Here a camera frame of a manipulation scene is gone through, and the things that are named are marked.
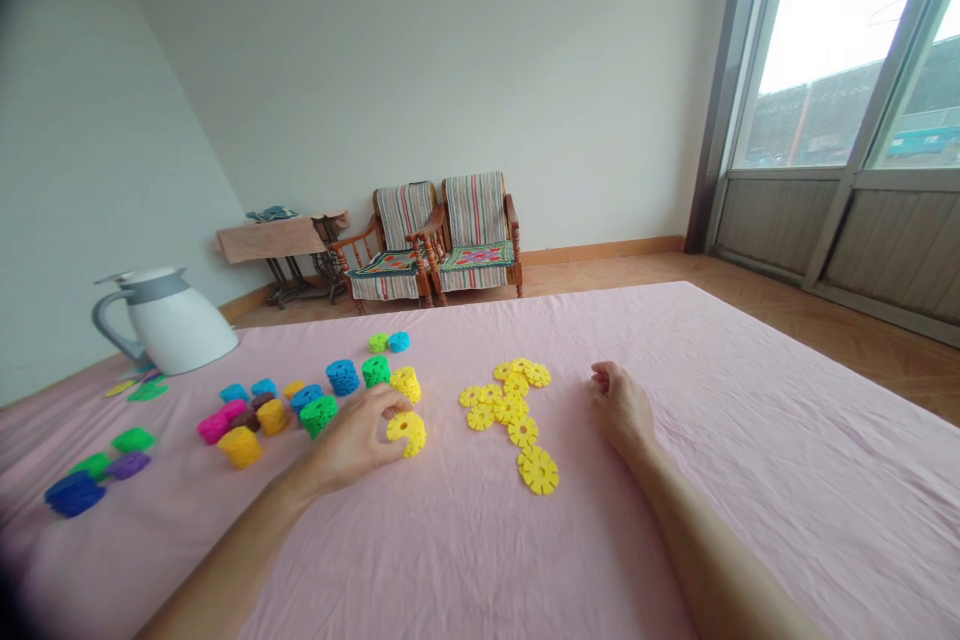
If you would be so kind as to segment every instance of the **wooden floor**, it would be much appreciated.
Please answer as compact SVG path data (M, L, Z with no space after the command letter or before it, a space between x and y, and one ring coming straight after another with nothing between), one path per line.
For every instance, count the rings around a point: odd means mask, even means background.
M960 426L960 350L808 295L776 280L703 255L663 253L525 267L526 295L686 280ZM515 298L514 288L449 293L452 304ZM370 314L409 310L417 301L365 303ZM349 298L331 306L301 300L285 310L260 307L237 327L352 317Z

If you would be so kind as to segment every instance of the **kettle handle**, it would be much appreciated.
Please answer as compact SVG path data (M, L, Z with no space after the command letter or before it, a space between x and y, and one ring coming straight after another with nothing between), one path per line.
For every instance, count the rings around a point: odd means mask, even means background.
M110 293L106 297L100 298L97 301L97 304L93 306L92 319L97 330L103 333L103 336L107 338L107 340L116 345L120 349L120 352L129 357L131 360L140 362L145 351L143 345L123 337L123 335L118 333L107 323L107 305L112 303L114 300L130 297L131 295L133 295L133 290L126 289L118 290L115 293Z

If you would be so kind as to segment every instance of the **wooden chair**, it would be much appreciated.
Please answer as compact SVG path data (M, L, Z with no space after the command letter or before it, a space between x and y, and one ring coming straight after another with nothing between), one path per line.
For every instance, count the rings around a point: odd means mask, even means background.
M360 315L366 314L364 300L420 298L427 307L433 307L418 231L432 217L436 202L437 191L430 182L375 190L369 225L359 235L329 246L336 253L347 292ZM369 242L374 233L380 244L380 252L376 255L370 250ZM361 257L361 243L366 251L366 261ZM353 248L357 261L355 270L350 269L344 254L343 249L347 246Z
M523 297L520 222L503 173L443 181L444 202L418 233L440 304L453 290L516 285Z

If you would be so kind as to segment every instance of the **hand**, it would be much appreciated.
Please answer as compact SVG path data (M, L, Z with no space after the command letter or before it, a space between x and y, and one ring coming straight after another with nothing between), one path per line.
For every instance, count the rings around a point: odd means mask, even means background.
M407 440L380 442L377 425L402 410L410 399L388 385L377 385L337 413L313 445L287 471L284 481L305 504L350 485L378 467L403 457Z
M646 391L615 362L594 363L591 369L591 407L606 441L629 465L657 450Z

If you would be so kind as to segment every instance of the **kettle lid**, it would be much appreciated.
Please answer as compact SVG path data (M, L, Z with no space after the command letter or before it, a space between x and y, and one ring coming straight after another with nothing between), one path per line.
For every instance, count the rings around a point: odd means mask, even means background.
M117 273L116 275L105 277L102 280L97 280L94 285L111 281L116 281L119 285L130 285L133 283L147 282L148 280L156 280L167 277L168 275L182 275L185 270L186 268L172 267L154 268L153 270L134 270L132 272Z

